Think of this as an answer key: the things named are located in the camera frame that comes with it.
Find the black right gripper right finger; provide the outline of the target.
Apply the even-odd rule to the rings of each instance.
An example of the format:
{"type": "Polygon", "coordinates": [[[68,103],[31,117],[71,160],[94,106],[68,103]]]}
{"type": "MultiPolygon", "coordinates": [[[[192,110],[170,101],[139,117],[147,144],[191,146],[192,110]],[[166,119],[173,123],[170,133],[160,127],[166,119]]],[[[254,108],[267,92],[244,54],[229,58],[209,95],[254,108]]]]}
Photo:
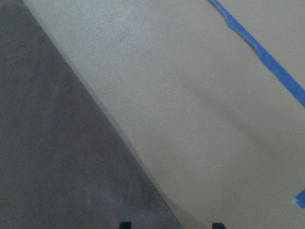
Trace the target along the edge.
{"type": "Polygon", "coordinates": [[[212,224],[212,229],[224,229],[224,224],[219,222],[214,222],[212,224]]]}

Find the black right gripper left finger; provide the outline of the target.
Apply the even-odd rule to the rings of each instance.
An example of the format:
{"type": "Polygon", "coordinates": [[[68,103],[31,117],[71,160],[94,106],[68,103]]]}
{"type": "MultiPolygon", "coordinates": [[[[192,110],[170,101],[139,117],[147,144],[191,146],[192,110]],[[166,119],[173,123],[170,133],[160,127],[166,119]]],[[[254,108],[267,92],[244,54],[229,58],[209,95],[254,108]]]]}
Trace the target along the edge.
{"type": "Polygon", "coordinates": [[[132,223],[130,221],[121,222],[119,225],[119,229],[131,229],[132,223]]]}

